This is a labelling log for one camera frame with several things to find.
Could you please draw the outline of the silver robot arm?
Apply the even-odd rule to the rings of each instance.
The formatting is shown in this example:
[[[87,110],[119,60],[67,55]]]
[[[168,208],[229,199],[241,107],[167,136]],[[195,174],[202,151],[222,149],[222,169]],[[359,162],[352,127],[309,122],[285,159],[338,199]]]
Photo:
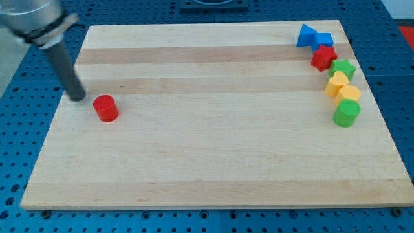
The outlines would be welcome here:
[[[43,50],[70,100],[85,98],[63,40],[77,14],[68,14],[58,0],[1,0],[1,17],[14,36]]]

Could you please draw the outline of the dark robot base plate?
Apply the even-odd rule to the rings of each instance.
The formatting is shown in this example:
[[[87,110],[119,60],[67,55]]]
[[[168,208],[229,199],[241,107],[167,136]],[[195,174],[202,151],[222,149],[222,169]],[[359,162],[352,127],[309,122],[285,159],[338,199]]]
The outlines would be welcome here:
[[[246,10],[249,0],[180,0],[181,12],[196,10]]]

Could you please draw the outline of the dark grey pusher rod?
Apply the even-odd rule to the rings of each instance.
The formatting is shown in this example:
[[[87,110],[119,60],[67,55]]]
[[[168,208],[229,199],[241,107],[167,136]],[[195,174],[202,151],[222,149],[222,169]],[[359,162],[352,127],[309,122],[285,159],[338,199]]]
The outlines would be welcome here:
[[[86,91],[74,70],[72,58],[64,42],[61,41],[43,49],[43,52],[69,99],[73,102],[83,100],[86,97]]]

